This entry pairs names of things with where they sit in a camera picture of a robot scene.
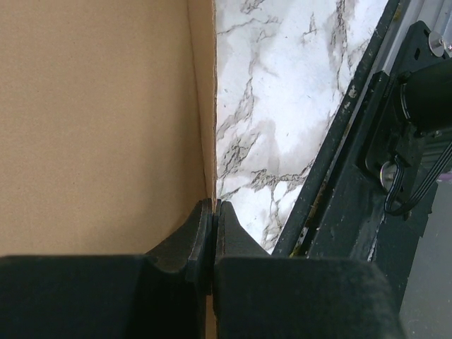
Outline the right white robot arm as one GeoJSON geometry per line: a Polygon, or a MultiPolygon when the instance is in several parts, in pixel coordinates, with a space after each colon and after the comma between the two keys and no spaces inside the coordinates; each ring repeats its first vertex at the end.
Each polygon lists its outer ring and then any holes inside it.
{"type": "Polygon", "coordinates": [[[451,60],[412,72],[399,87],[405,118],[423,133],[451,128],[451,60]]]}

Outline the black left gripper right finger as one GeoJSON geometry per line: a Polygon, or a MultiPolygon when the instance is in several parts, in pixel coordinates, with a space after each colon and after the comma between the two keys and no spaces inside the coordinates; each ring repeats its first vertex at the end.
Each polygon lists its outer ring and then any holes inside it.
{"type": "Polygon", "coordinates": [[[404,338],[376,265],[267,254],[220,205],[213,278],[219,338],[404,338]]]}

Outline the brown cardboard box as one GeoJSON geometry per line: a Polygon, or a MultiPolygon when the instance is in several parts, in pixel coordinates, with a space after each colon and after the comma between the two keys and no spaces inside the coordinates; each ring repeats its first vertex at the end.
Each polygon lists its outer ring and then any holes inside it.
{"type": "Polygon", "coordinates": [[[1,2],[1,258],[145,254],[214,196],[213,1],[1,2]]]}

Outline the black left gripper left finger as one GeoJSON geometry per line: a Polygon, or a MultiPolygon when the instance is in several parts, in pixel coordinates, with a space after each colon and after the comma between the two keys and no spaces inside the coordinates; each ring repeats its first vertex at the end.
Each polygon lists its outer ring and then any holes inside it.
{"type": "Polygon", "coordinates": [[[1,258],[2,338],[204,338],[212,208],[145,254],[1,258]]]}

